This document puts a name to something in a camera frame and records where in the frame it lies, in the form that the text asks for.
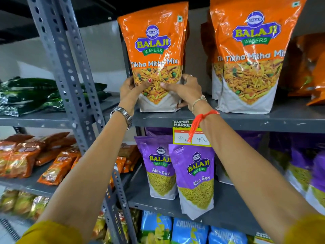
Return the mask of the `person's right yellow sleeve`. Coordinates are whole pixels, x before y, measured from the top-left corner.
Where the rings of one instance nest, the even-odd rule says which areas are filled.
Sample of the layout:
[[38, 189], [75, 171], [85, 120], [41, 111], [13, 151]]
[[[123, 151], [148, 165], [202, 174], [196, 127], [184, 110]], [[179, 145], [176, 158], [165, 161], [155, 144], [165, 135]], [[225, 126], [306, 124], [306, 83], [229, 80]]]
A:
[[283, 244], [325, 244], [325, 216], [303, 217], [286, 232]]

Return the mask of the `silver metal wristwatch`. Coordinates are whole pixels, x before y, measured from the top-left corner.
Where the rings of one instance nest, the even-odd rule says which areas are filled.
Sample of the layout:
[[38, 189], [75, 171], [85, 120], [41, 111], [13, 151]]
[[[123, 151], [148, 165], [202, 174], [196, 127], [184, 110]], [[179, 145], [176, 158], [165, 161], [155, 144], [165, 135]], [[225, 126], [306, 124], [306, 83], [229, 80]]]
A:
[[126, 130], [128, 131], [132, 127], [133, 117], [130, 114], [128, 114], [128, 112], [123, 107], [116, 106], [111, 111], [110, 118], [112, 118], [112, 116], [113, 116], [113, 114], [115, 112], [120, 113], [124, 117], [124, 119], [126, 121], [126, 124], [127, 124], [127, 129]]

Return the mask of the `blue chips packet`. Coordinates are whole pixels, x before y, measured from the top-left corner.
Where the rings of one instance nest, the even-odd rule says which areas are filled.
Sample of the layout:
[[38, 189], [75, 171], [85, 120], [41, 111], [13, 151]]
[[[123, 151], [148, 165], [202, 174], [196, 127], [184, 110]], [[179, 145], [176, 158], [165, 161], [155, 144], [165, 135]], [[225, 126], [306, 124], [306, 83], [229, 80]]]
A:
[[209, 244], [248, 244], [246, 234], [224, 228], [211, 226], [208, 236]]
[[140, 244], [170, 244], [172, 217], [144, 210], [142, 213]]
[[199, 222], [174, 218], [171, 244], [206, 244], [209, 228]]

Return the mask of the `red thread wristband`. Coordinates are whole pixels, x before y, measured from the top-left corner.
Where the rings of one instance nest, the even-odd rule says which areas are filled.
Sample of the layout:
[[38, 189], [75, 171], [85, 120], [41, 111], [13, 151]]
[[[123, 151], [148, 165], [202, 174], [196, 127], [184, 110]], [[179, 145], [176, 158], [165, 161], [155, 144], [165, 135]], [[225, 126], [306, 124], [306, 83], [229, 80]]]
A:
[[217, 110], [210, 110], [206, 114], [199, 114], [195, 117], [195, 119], [192, 122], [191, 128], [189, 130], [189, 138], [188, 142], [191, 143], [193, 139], [193, 135], [195, 131], [199, 128], [200, 123], [202, 120], [204, 120], [209, 115], [220, 115], [220, 113]]

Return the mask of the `person's right hand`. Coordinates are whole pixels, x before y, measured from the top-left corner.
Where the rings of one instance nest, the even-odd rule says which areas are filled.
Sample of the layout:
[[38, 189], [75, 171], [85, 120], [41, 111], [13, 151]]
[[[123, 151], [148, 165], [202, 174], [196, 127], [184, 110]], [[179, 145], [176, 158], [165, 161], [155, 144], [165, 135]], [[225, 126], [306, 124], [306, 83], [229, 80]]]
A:
[[188, 109], [197, 116], [199, 114], [206, 114], [213, 108], [204, 98], [201, 86], [197, 78], [190, 74], [182, 74], [185, 84], [183, 85], [182, 93], [178, 94], [183, 102], [178, 105], [179, 108], [187, 106]]

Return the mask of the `grey slotted metal shelf rack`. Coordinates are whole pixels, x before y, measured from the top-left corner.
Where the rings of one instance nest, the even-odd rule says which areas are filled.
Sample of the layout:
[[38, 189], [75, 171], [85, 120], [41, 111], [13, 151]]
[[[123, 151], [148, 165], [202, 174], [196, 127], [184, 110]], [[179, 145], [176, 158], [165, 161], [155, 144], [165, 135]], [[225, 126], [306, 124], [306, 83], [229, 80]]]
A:
[[[76, 22], [71, 0], [27, 0], [39, 37], [51, 62], [61, 97], [66, 91], [71, 103], [65, 103], [70, 127], [84, 155], [106, 126], [98, 96], [95, 93], [91, 69]], [[120, 174], [113, 169], [115, 191], [122, 206], [130, 243], [139, 244], [131, 213], [126, 202]], [[125, 234], [118, 215], [115, 197], [109, 187], [104, 201], [105, 219], [114, 243], [126, 243]]]

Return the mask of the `pile of dark green packets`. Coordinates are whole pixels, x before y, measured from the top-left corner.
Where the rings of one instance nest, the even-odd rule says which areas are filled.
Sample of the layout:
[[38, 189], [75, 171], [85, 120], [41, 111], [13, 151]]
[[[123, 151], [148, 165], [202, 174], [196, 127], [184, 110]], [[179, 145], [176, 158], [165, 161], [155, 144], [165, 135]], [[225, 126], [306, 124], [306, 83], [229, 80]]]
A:
[[20, 117], [41, 110], [65, 112], [65, 103], [71, 103], [66, 91], [60, 91], [55, 80], [15, 77], [0, 81], [0, 115]]

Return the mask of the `person's right forearm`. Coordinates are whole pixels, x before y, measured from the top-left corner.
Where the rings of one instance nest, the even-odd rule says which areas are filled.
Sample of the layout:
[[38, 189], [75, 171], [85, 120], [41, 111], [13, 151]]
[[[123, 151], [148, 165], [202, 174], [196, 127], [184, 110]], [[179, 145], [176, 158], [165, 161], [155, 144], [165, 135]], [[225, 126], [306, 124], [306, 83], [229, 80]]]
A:
[[298, 191], [220, 115], [209, 115], [200, 126], [236, 190], [262, 230], [275, 244], [303, 217], [319, 214]]

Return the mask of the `shelf edge label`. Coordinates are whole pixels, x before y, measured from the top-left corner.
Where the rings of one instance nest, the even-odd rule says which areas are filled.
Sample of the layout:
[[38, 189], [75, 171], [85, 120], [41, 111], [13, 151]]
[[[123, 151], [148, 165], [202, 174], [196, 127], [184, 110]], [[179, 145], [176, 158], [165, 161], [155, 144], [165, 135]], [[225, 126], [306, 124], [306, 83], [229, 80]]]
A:
[[254, 244], [275, 244], [266, 233], [256, 232]]

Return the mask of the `person's left forearm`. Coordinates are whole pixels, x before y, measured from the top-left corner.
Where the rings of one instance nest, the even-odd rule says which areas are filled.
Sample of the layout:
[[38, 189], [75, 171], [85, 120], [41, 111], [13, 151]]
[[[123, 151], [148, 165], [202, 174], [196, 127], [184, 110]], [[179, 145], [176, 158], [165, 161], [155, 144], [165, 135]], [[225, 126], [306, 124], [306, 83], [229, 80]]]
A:
[[84, 242], [90, 240], [127, 127], [124, 115], [115, 111], [58, 186], [38, 222], [51, 221], [73, 227]]

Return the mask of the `purple snack packet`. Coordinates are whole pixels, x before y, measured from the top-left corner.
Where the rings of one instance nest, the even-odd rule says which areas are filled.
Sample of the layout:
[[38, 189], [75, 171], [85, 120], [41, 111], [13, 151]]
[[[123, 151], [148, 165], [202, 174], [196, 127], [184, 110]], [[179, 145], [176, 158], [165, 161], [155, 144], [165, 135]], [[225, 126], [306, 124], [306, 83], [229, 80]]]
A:
[[144, 127], [146, 136], [172, 135], [173, 130], [169, 127]]
[[288, 132], [270, 132], [268, 148], [271, 164], [284, 175], [291, 160], [290, 134]]
[[313, 165], [313, 159], [307, 155], [306, 149], [291, 147], [291, 160], [285, 178], [303, 197], [309, 188]]
[[176, 173], [169, 154], [172, 135], [136, 136], [135, 141], [143, 157], [150, 196], [174, 200], [178, 191]]
[[212, 147], [170, 144], [169, 154], [181, 212], [195, 220], [214, 206], [215, 152]]
[[312, 178], [305, 196], [306, 201], [325, 216], [325, 150], [314, 158]]

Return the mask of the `person's left yellow sleeve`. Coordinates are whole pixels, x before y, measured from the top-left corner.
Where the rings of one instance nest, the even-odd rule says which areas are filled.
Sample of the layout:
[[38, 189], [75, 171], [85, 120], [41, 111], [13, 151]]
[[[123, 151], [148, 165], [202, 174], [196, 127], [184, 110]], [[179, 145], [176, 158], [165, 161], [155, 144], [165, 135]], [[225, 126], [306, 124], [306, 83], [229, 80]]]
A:
[[16, 244], [84, 244], [80, 232], [53, 221], [33, 224]]

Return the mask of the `orange snack mix packet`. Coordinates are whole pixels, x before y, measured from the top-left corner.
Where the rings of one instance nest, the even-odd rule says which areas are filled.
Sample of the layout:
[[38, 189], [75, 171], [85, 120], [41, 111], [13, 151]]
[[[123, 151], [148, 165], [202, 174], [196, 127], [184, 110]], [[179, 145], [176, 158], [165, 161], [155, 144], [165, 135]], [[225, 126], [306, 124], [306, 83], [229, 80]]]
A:
[[295, 37], [289, 43], [286, 65], [279, 80], [288, 97], [310, 97], [315, 86], [313, 71], [325, 51], [325, 32]]
[[325, 105], [325, 51], [323, 51], [312, 72], [314, 89], [307, 106]]
[[165, 4], [118, 17], [134, 84], [152, 80], [138, 98], [141, 112], [176, 112], [181, 98], [160, 83], [181, 84], [188, 40], [188, 1]]
[[223, 62], [217, 110], [268, 114], [293, 30], [307, 0], [210, 0]]
[[190, 36], [190, 25], [189, 25], [189, 20], [187, 20], [185, 40], [184, 40], [184, 44], [183, 44], [182, 73], [185, 73], [185, 68], [186, 68], [186, 45], [187, 45], [189, 36]]

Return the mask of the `row of yellow green packets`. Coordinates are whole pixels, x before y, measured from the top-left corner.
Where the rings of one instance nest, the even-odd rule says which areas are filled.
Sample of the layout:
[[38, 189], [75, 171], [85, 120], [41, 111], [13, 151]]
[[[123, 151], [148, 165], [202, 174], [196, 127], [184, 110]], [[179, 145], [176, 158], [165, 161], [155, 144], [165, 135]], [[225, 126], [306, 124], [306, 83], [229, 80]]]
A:
[[6, 188], [0, 195], [0, 213], [38, 220], [50, 198]]

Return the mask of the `person's left hand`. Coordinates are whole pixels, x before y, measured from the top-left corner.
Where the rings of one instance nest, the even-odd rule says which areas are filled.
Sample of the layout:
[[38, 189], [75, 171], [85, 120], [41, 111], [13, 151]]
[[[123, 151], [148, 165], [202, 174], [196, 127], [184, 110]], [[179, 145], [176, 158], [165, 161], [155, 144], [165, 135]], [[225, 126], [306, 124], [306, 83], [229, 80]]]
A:
[[134, 115], [135, 105], [139, 97], [139, 95], [136, 96], [134, 94], [134, 88], [135, 88], [135, 83], [134, 83], [133, 76], [127, 78], [120, 88], [119, 106], [123, 107], [131, 116]]

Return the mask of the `person's yellow sleeve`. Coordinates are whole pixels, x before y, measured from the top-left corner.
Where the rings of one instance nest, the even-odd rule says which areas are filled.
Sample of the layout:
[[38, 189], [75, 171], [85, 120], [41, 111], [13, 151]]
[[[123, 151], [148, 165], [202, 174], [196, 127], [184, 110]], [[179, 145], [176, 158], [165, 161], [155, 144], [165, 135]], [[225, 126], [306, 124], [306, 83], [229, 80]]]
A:
[[84, 244], [80, 232], [53, 221], [33, 224], [16, 244]]
[[325, 216], [303, 217], [286, 232], [283, 244], [325, 244]]

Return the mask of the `pile of small orange packets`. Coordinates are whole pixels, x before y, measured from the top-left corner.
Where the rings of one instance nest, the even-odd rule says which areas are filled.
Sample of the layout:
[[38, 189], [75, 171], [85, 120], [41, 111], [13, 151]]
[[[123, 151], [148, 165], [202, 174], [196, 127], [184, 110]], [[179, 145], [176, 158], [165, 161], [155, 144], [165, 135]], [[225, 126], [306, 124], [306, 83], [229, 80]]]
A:
[[51, 163], [37, 182], [58, 186], [81, 157], [70, 132], [41, 137], [14, 134], [0, 139], [0, 177], [28, 178], [34, 168]]

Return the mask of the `yellow green price tag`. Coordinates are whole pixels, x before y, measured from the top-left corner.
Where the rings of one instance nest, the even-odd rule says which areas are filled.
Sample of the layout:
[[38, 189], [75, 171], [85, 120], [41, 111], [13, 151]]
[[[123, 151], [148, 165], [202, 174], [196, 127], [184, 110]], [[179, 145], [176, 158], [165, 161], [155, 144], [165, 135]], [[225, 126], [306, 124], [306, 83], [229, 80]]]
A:
[[192, 122], [193, 120], [189, 119], [172, 121], [173, 144], [211, 147], [200, 127], [194, 131], [192, 139], [189, 140]]

